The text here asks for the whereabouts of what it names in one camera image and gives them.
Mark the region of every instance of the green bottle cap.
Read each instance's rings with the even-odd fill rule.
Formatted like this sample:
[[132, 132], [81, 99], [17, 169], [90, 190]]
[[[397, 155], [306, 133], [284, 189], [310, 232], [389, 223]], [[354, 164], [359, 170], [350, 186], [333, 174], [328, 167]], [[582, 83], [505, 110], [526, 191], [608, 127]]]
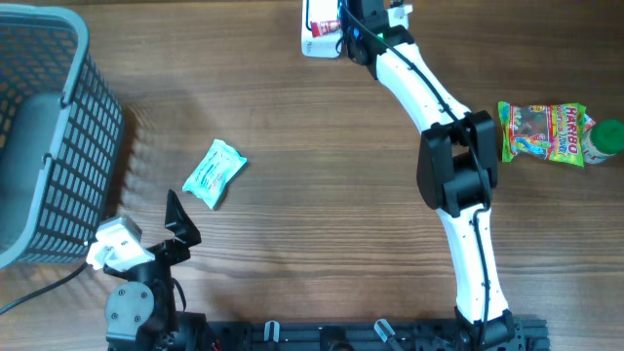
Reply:
[[605, 120], [590, 130], [589, 138], [596, 148], [607, 155], [624, 150], [624, 124]]

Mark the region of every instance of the red and white item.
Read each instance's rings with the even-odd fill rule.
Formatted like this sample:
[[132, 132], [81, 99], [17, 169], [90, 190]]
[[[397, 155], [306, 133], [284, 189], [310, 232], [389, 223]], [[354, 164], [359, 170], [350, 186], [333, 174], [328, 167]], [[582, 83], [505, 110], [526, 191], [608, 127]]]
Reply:
[[318, 22], [310, 22], [312, 27], [312, 37], [318, 38], [340, 30], [340, 19], [324, 20]]

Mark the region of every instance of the wire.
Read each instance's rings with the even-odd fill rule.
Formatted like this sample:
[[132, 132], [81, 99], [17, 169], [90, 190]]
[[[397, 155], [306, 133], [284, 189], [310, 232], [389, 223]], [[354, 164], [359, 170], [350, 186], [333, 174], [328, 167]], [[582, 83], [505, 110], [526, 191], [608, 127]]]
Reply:
[[27, 301], [29, 301], [29, 300], [37, 297], [37, 296], [40, 296], [40, 295], [42, 295], [44, 293], [47, 293], [47, 292], [49, 292], [51, 290], [54, 290], [54, 289], [60, 287], [61, 285], [69, 282], [70, 280], [74, 279], [78, 274], [80, 274], [82, 271], [84, 271], [85, 268], [87, 268], [87, 266], [89, 266], [89, 264], [87, 262], [84, 262], [83, 264], [80, 265], [80, 267], [78, 267], [75, 271], [73, 271], [71, 274], [69, 274], [65, 278], [63, 278], [63, 279], [61, 279], [61, 280], [59, 280], [59, 281], [57, 281], [55, 283], [52, 283], [49, 286], [47, 286], [47, 287], [45, 287], [43, 289], [40, 289], [40, 290], [38, 290], [36, 292], [31, 292], [31, 293], [29, 293], [26, 296], [20, 297], [17, 300], [15, 300], [15, 301], [7, 304], [6, 306], [0, 308], [0, 316], [2, 316], [3, 314], [11, 311], [12, 309], [20, 306], [21, 304], [23, 304], [23, 303], [25, 303], [25, 302], [27, 302]]
[[[418, 77], [420, 77], [420, 79], [425, 83], [427, 88], [429, 88], [429, 90], [434, 95], [434, 97], [436, 97], [436, 99], [438, 100], [438, 103], [443, 108], [443, 112], [446, 112], [448, 114], [448, 116], [450, 117], [450, 119], [453, 120], [453, 122], [459, 122], [459, 119], [457, 118], [457, 116], [454, 115], [454, 113], [450, 109], [449, 105], [445, 102], [445, 100], [442, 98], [442, 96], [440, 95], [438, 90], [433, 86], [433, 83], [431, 83], [431, 81], [429, 81], [429, 79], [424, 75], [424, 73], [422, 73], [422, 71], [420, 71], [420, 69], [418, 69], [418, 67], [411, 60], [406, 58], [397, 49], [395, 49], [393, 46], [388, 44], [385, 40], [383, 40], [382, 38], [377, 36], [374, 32], [372, 32], [372, 30], [370, 30], [363, 23], [361, 23], [360, 20], [357, 19], [355, 17], [355, 15], [353, 15], [351, 13], [351, 11], [349, 10], [349, 7], [346, 4], [346, 0], [341, 0], [341, 1], [342, 1], [341, 8], [342, 8], [342, 10], [344, 10], [345, 14], [347, 14], [349, 19], [352, 20], [358, 27], [360, 27], [360, 29], [362, 29], [364, 32], [366, 32], [370, 37], [372, 37], [374, 40], [376, 40], [379, 44], [381, 44], [384, 47], [386, 47], [390, 52], [392, 52], [399, 59], [401, 59], [409, 67], [409, 69], [411, 69], [414, 73], [416, 73], [418, 75]], [[479, 332], [479, 346], [481, 347], [481, 346], [484, 345], [484, 340], [486, 339], [486, 323], [488, 322], [488, 311], [489, 311], [489, 275], [488, 275], [488, 267], [487, 267], [487, 264], [486, 264], [486, 254], [485, 254], [485, 251], [484, 251], [483, 242], [481, 240], [481, 233], [480, 233], [480, 229], [479, 229], [479, 214], [482, 214], [482, 213], [485, 213], [485, 212], [489, 211], [489, 209], [491, 208], [491, 196], [490, 196], [490, 193], [489, 193], [489, 188], [487, 186], [488, 180], [486, 179], [485, 171], [484, 171], [483, 167], [481, 166], [481, 163], [479, 162], [479, 157], [477, 156], [477, 151], [475, 150], [475, 147], [474, 147], [474, 145], [472, 143], [472, 140], [470, 139], [470, 136], [468, 136], [468, 132], [466, 132], [465, 129], [460, 128], [460, 130], [461, 130], [461, 134], [462, 134], [462, 136], [464, 138], [464, 142], [468, 146], [470, 155], [472, 157], [473, 164], [474, 164], [475, 168], [477, 169], [477, 174], [479, 175], [479, 182], [481, 184], [481, 187], [484, 190], [484, 202], [485, 202], [484, 203], [484, 207], [482, 209], [476, 210], [474, 212], [473, 220], [472, 220], [472, 223], [473, 223], [473, 226], [474, 226], [474, 230], [475, 230], [475, 236], [477, 238], [477, 247], [479, 249], [479, 256], [481, 258], [481, 264], [482, 264], [482, 268], [483, 268], [485, 299], [486, 299], [485, 300], [485, 307], [484, 307], [483, 327], [481, 328], [481, 330]]]

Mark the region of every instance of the wooden table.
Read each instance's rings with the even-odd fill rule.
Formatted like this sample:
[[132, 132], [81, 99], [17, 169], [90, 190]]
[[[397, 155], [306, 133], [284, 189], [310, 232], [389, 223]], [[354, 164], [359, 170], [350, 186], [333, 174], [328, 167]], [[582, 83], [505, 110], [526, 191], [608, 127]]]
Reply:
[[[301, 54], [300, 1], [47, 3], [84, 17], [124, 107], [109, 210], [131, 215], [145, 245], [171, 237], [167, 190], [180, 191], [215, 138], [249, 158], [216, 212], [178, 192], [204, 240], [174, 268], [189, 310], [254, 322], [452, 317], [447, 238], [416, 186], [418, 132], [365, 68]], [[421, 0], [410, 30], [473, 110], [579, 101], [621, 120], [624, 11], [609, 3]], [[501, 284], [514, 313], [548, 320], [553, 350], [622, 349], [623, 159], [499, 166]], [[0, 303], [74, 268], [4, 270]], [[0, 349], [105, 349], [103, 307], [121, 283], [90, 269], [24, 304], [0, 318]]]

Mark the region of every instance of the teal packet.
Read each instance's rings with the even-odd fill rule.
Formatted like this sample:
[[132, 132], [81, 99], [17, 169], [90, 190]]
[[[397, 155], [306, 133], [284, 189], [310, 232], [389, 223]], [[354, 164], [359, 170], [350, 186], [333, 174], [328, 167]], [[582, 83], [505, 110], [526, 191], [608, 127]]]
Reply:
[[247, 159], [232, 146], [215, 139], [204, 160], [182, 186], [182, 191], [190, 191], [214, 210], [227, 183], [246, 163]]

